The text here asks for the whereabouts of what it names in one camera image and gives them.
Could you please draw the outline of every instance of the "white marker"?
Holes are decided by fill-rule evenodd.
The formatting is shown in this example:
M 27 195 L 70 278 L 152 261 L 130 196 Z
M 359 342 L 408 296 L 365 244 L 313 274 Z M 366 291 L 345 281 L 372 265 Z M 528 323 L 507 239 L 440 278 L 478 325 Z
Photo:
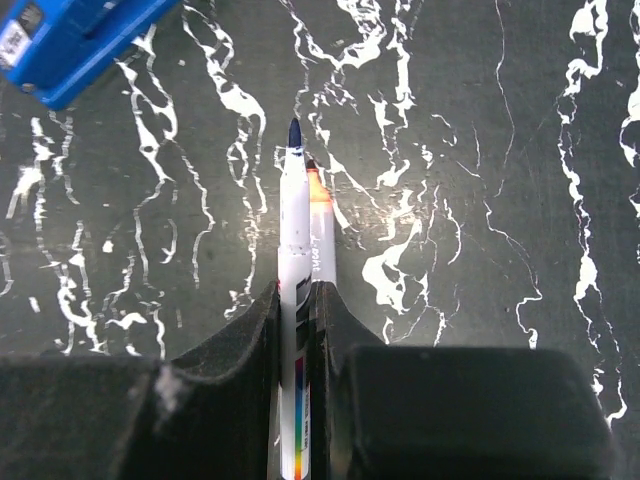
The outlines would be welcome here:
M 331 282 L 337 285 L 333 202 L 329 191 L 320 181 L 318 167 L 313 160 L 307 162 L 307 176 L 311 191 L 312 279 L 314 282 Z
M 280 474 L 309 477 L 310 390 L 307 366 L 311 292 L 309 179 L 297 119 L 280 177 Z

